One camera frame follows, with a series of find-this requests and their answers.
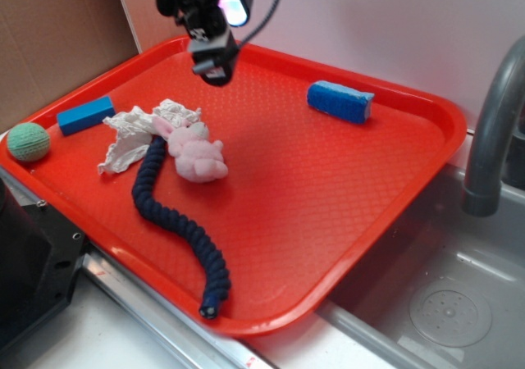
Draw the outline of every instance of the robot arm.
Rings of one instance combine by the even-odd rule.
[[[274,0],[262,22],[237,44],[231,26],[245,25],[253,0],[157,0],[164,16],[174,16],[191,38],[188,51],[195,66],[193,72],[213,86],[231,81],[239,50],[270,20],[280,0]]]

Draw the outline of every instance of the tray rim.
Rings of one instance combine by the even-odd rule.
[[[168,39],[156,47],[121,63],[119,66],[91,80],[87,84],[80,86],[78,89],[50,103],[47,107],[28,116],[21,122],[34,121],[48,128],[50,125],[56,123],[56,114],[58,114],[58,112],[86,103],[96,97],[102,97],[118,85],[125,83],[135,75],[147,70],[149,67],[156,65],[173,54],[186,52],[188,42],[189,39],[187,36]],[[130,251],[124,254],[123,252],[119,252],[119,257],[116,256],[116,253],[112,253],[111,250],[110,253],[108,253],[125,268],[130,271],[133,270],[132,272],[134,274],[156,289],[162,296],[206,327],[234,337],[249,337],[251,335],[264,335],[278,330],[312,312],[330,293],[340,279],[351,270],[352,266],[362,255],[381,237],[382,232],[386,230],[391,222],[417,197],[423,188],[446,164],[448,159],[463,143],[467,134],[467,124],[463,114],[449,100],[403,85],[379,80],[367,75],[309,61],[302,57],[295,57],[251,44],[247,45],[246,49],[243,50],[240,59],[244,59],[244,61],[249,64],[254,64],[268,70],[279,66],[281,74],[294,76],[301,80],[307,80],[309,82],[329,80],[359,88],[359,90],[362,91],[376,93],[379,103],[383,103],[381,102],[381,98],[384,94],[388,94],[390,102],[383,103],[383,105],[431,121],[438,126],[445,137],[444,146],[434,157],[428,160],[426,165],[419,170],[414,179],[405,187],[404,191],[398,195],[374,223],[366,229],[363,235],[356,240],[352,248],[342,254],[340,260],[330,268],[315,287],[308,291],[290,310],[277,313],[275,316],[259,318],[257,320],[236,320],[235,318],[219,316],[213,321],[206,321],[193,315],[198,312],[199,302],[195,301],[194,297],[186,293],[183,288],[179,288],[178,290],[173,288],[174,285],[178,285],[176,280],[169,280],[164,275],[158,274],[148,263],[138,261]],[[389,105],[392,99],[395,100],[395,106]],[[5,135],[2,142],[0,142],[0,166],[13,174],[28,189],[41,198],[46,198],[73,222],[80,224],[82,228],[84,228],[82,225],[84,224],[82,222],[84,218],[81,212],[67,201],[58,197],[46,184],[39,180],[32,179],[26,167],[18,164],[18,162],[9,156],[6,137]],[[85,232],[89,236],[107,234],[109,231],[102,225],[92,223],[89,228],[86,228]],[[375,238],[363,239],[363,236],[375,236]]]

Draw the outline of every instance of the sink faucet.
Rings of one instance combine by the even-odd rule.
[[[463,210],[494,214],[501,181],[525,189],[525,36],[507,52],[477,123],[463,181]]]

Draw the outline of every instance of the black cable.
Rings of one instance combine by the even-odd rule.
[[[255,37],[264,27],[268,24],[270,19],[272,18],[273,14],[276,12],[277,6],[279,5],[280,0],[273,0],[272,6],[268,10],[268,13],[266,16],[262,19],[261,23],[258,24],[258,26],[252,30],[251,33],[249,33],[240,43],[237,45],[238,49],[241,49],[245,44],[249,43],[249,41]]]

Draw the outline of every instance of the blue foam block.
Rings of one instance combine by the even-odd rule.
[[[112,100],[106,96],[57,114],[58,127],[64,135],[71,135],[102,123],[104,117],[114,116]]]
[[[371,113],[373,93],[319,80],[308,88],[308,105],[329,115],[362,124]]]

